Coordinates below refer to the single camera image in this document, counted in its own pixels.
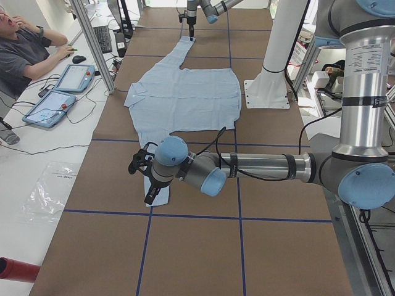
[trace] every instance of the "brown cardboard surface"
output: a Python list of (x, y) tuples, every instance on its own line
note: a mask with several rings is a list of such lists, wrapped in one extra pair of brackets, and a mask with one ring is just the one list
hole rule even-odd
[(176, 8), (168, 7), (144, 8), (141, 13), (138, 26), (148, 28), (181, 28)]
[(180, 30), (137, 28), (126, 55), (166, 56), (179, 39)]
[(136, 292), (148, 217), (63, 213), (30, 296)]
[(241, 92), (244, 93), (244, 81), (254, 80), (262, 71), (263, 59), (232, 59), (232, 70), (240, 82)]
[(230, 68), (229, 57), (218, 59), (216, 57), (186, 57), (181, 69), (225, 69)]
[[(253, 80), (262, 68), (269, 12), (231, 10), (230, 41), (226, 15), (206, 27), (199, 13), (197, 41), (182, 67), (231, 64), (241, 84)], [(315, 185), (228, 179), (217, 197), (208, 197), (174, 180), (169, 204), (146, 208), (143, 176), (128, 173), (139, 144), (123, 103), (130, 83), (174, 48), (181, 33), (177, 22), (175, 9), (144, 11), (140, 24), (155, 29), (135, 32), (118, 90), (107, 100), (30, 295), (239, 296), (243, 288), (248, 296), (350, 295), (322, 190)], [(221, 152), (235, 151), (237, 143), (240, 153), (297, 154), (302, 120), (296, 103), (289, 110), (247, 109), (242, 100), (236, 132), (225, 132)], [(217, 132), (174, 134), (197, 152)], [(302, 143), (308, 144), (306, 136)]]
[[(296, 155), (297, 148), (238, 146), (238, 152)], [(243, 217), (330, 220), (323, 189), (316, 184), (240, 178), (240, 197)]]
[(196, 41), (189, 50), (187, 57), (227, 57), (229, 58), (228, 32), (223, 30), (197, 30)]
[[(218, 131), (176, 131), (172, 136), (178, 136), (187, 143), (211, 143), (218, 135)], [(219, 143), (235, 143), (235, 130), (229, 129), (224, 132)]]
[(129, 109), (123, 106), (127, 92), (115, 91), (104, 106), (93, 139), (138, 140)]
[[(303, 121), (297, 102), (290, 102), (290, 108), (248, 109), (244, 96), (240, 119), (236, 122), (237, 142), (241, 144), (286, 144), (297, 145)], [(304, 133), (302, 145), (309, 140)]]
[(141, 296), (243, 294), (239, 221), (153, 217)]
[(230, 9), (230, 30), (271, 30), (272, 17), (268, 9)]
[(138, 142), (92, 141), (66, 209), (148, 213), (142, 174), (128, 172)]
[(331, 224), (243, 221), (248, 296), (353, 295)]
[(263, 59), (269, 42), (269, 31), (230, 31), (232, 58)]

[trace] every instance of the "gray t-shirt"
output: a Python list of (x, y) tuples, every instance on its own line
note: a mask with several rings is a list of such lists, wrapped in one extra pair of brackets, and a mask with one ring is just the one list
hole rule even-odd
[(18, 40), (0, 37), (0, 88), (12, 97), (19, 97), (31, 79), (24, 77), (27, 65), (34, 65), (49, 56), (45, 47), (51, 40), (27, 29), (17, 31)]

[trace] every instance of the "white desk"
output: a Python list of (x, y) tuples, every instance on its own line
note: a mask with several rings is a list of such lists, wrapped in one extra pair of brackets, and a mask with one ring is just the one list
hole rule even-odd
[[(92, 20), (92, 25), (94, 27), (107, 25), (108, 21), (109, 19), (107, 17), (96, 17)], [(79, 24), (76, 21), (70, 30), (70, 34), (67, 35), (69, 40), (76, 35), (79, 29)], [(94, 64), (93, 57), (83, 35), (76, 40), (73, 46), (78, 49), (75, 54), (86, 57), (86, 61), (83, 64)], [(112, 48), (116, 55), (115, 38), (113, 35)], [(106, 60), (111, 57), (111, 54), (104, 55)], [(47, 78), (54, 73), (61, 74), (66, 65), (71, 63), (72, 56), (64, 59), (53, 71), (43, 78)], [(42, 83), (38, 83), (28, 88), (20, 96), (18, 101), (38, 102), (40, 98), (37, 94), (42, 85)], [(84, 93), (79, 94), (77, 97), (82, 97)], [(15, 129), (15, 133), (20, 137), (20, 142), (10, 147), (29, 152), (37, 152), (60, 146), (89, 144), (92, 132), (98, 123), (106, 103), (107, 95), (106, 87), (101, 81), (88, 95), (90, 99), (97, 103), (96, 108), (88, 118), (76, 125), (71, 124), (66, 118), (63, 118), (61, 122), (51, 129), (41, 129), (33, 126)], [(31, 106), (26, 106), (26, 104), (17, 106), (19, 107), (15, 108), (23, 113), (26, 113), (31, 108)], [(77, 121), (83, 118), (91, 111), (93, 106), (94, 104), (84, 97), (70, 109), (70, 119)], [(13, 127), (25, 125), (21, 118), (22, 115), (20, 113), (11, 110), (5, 121)], [(36, 265), (42, 264), (56, 225), (22, 223), (17, 218), (17, 215), (20, 213), (22, 204), (30, 196), (37, 179), (49, 162), (81, 163), (86, 151), (86, 147), (76, 147), (55, 150), (45, 154), (27, 155), (0, 147), (0, 257), (13, 258)], [(0, 280), (0, 295), (25, 296), (30, 293), (32, 286), (33, 284)]]

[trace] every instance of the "plastic bag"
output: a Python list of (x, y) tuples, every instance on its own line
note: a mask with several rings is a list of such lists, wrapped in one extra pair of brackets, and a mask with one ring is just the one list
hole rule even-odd
[(80, 163), (48, 163), (22, 205), (20, 219), (24, 222), (59, 222), (80, 167)]

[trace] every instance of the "blue joint cap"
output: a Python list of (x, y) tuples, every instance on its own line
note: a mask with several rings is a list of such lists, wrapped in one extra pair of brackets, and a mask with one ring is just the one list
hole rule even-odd
[(170, 136), (162, 140), (155, 150), (155, 159), (167, 167), (179, 165), (188, 156), (188, 146), (182, 138)]
[(315, 47), (318, 48), (344, 48), (344, 44), (339, 39), (315, 36)]
[(359, 6), (368, 14), (377, 17), (395, 17), (394, 0), (357, 0)]
[(227, 174), (220, 168), (214, 168), (204, 180), (200, 192), (214, 197), (220, 193), (226, 180)]
[(218, 20), (218, 17), (217, 17), (216, 15), (209, 15), (209, 16), (207, 17), (207, 21), (208, 21), (209, 23), (215, 23), (217, 20)]
[(369, 163), (351, 170), (340, 182), (339, 197), (362, 210), (379, 208), (395, 195), (395, 173), (384, 163)]

